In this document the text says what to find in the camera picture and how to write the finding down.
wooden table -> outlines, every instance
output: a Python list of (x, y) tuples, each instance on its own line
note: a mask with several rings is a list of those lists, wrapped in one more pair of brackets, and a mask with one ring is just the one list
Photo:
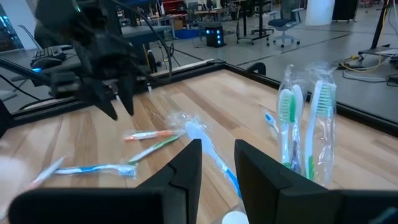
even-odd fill
[(205, 15), (211, 15), (214, 18), (214, 21), (221, 22), (221, 13), (228, 12), (227, 8), (222, 9), (212, 9), (212, 10), (202, 10), (202, 11), (195, 11), (195, 15), (199, 15), (200, 17)]
[[(176, 111), (195, 114), (207, 125), (218, 154), (234, 169), (234, 140), (243, 139), (278, 158), (264, 120), (275, 115), (277, 90), (221, 70), (134, 96), (133, 117), (113, 102), (119, 119), (97, 108), (63, 114), (10, 129), (0, 140), (0, 206), (43, 168), (70, 155), (65, 166), (120, 163), (159, 141), (124, 142), (128, 129), (161, 130)], [(116, 175), (54, 176), (43, 187), (135, 187), (160, 170), (190, 140), (184, 136), (145, 158), (137, 179)], [(398, 140), (337, 116), (334, 179), (330, 188), (398, 189)], [(238, 197), (212, 159), (203, 156), (198, 223), (212, 223), (238, 204)]]

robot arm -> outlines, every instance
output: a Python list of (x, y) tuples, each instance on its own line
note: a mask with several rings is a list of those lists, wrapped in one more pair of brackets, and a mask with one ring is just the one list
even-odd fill
[(35, 17), (51, 32), (70, 41), (81, 61), (83, 73), (51, 75), (52, 94), (56, 98), (74, 95), (93, 103), (108, 116), (118, 116), (107, 92), (119, 96), (133, 115), (133, 89), (139, 70), (134, 47), (105, 29), (106, 16), (100, 7), (81, 7), (76, 0), (39, 0)]

plastic bag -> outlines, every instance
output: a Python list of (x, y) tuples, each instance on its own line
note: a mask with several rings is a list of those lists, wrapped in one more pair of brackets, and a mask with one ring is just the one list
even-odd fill
[(333, 179), (336, 123), (336, 85), (332, 76), (335, 67), (327, 63), (313, 63), (307, 67), (314, 85), (308, 114), (305, 137), (306, 177), (320, 185), (327, 185)]
[(157, 137), (171, 137), (173, 135), (181, 135), (183, 131), (181, 130), (161, 130), (161, 131), (136, 131), (127, 130), (123, 134), (123, 139), (125, 141), (135, 141), (142, 139), (150, 139)]
[(168, 121), (168, 124), (172, 129), (184, 129), (191, 140), (201, 139), (203, 153), (209, 155), (214, 160), (217, 167), (235, 188), (239, 198), (241, 198), (242, 196), (235, 174), (217, 154), (216, 147), (206, 132), (206, 125), (200, 121), (200, 118), (183, 112), (178, 112), (171, 114)]
[[(53, 162), (50, 166), (48, 166), (46, 169), (42, 170), (40, 174), (30, 183), (28, 184), (25, 188), (23, 188), (19, 193), (26, 192), (28, 190), (35, 189), (42, 185), (51, 175), (59, 168), (62, 166), (63, 162), (67, 156), (63, 156)], [(4, 205), (4, 207), (1, 208), (0, 210), (0, 222), (7, 216), (7, 209), (8, 206), (11, 202), (7, 203), (7, 205)]]
[(125, 164), (98, 164), (93, 166), (64, 167), (57, 169), (54, 174), (81, 175), (92, 173), (117, 174), (122, 177), (136, 178), (136, 166)]
[(294, 72), (289, 65), (278, 92), (278, 148), (281, 163), (298, 174), (303, 174), (300, 130), (307, 88), (305, 74)]

keyboard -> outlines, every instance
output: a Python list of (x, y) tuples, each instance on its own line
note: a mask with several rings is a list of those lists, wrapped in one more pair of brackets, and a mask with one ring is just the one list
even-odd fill
[(30, 62), (30, 66), (32, 66), (33, 63), (35, 63), (38, 59), (47, 58), (47, 57), (65, 60), (67, 55), (62, 52), (60, 46), (47, 47), (43, 50), (36, 51), (35, 55), (32, 58), (32, 61)]

white toothbrush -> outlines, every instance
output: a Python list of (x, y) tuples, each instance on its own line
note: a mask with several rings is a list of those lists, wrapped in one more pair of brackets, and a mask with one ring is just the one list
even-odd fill
[(313, 135), (315, 132), (315, 121), (317, 116), (331, 118), (333, 116), (334, 101), (336, 96), (336, 85), (324, 81), (317, 81), (311, 98), (310, 118), (305, 135), (305, 176), (313, 180)]
[(279, 135), (281, 137), (280, 147), (282, 152), (282, 164), (289, 169), (290, 164), (290, 146), (289, 146), (289, 129), (294, 122), (295, 116), (295, 98), (292, 91), (283, 89), (278, 99), (278, 119), (281, 126)]
[[(65, 156), (61, 157), (50, 166), (48, 166), (46, 169), (44, 169), (26, 188), (23, 189), (22, 192), (32, 190), (43, 184), (44, 181), (46, 181), (59, 167), (62, 166), (65, 158)], [(0, 222), (6, 217), (6, 212), (7, 210), (0, 212)]]
[(293, 139), (293, 153), (292, 153), (292, 170), (298, 174), (301, 174), (301, 139), (300, 139), (300, 129), (301, 129), (301, 117), (303, 115), (303, 92), (298, 85), (293, 85), (292, 91), (295, 98), (295, 116), (292, 131)]

